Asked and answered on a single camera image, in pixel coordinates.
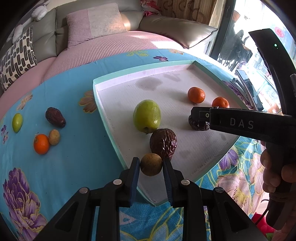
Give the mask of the person's right hand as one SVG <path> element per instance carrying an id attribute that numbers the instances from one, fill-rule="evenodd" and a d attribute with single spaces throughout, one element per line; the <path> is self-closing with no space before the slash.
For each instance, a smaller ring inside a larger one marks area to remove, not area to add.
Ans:
<path id="1" fill-rule="evenodd" d="M 265 150 L 260 156 L 264 166 L 262 188 L 271 195 L 275 201 L 295 201 L 295 190 L 281 185 L 295 185 L 295 155 L 291 152 L 281 154 L 281 147 L 261 141 Z"/>

